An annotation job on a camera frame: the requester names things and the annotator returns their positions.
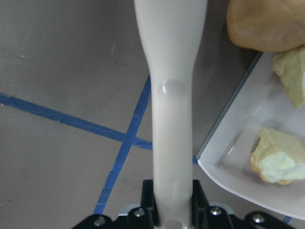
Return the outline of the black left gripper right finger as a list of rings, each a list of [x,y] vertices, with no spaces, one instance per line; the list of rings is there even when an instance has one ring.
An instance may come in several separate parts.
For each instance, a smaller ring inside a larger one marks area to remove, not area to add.
[[[193,180],[192,194],[192,223],[194,227],[205,227],[207,225],[206,210],[209,202],[202,189],[199,180]]]

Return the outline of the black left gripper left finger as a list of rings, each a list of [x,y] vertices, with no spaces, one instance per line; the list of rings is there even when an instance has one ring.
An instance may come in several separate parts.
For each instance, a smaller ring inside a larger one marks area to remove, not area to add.
[[[159,214],[155,202],[152,179],[144,180],[142,183],[141,207],[150,211],[154,225],[158,226]]]

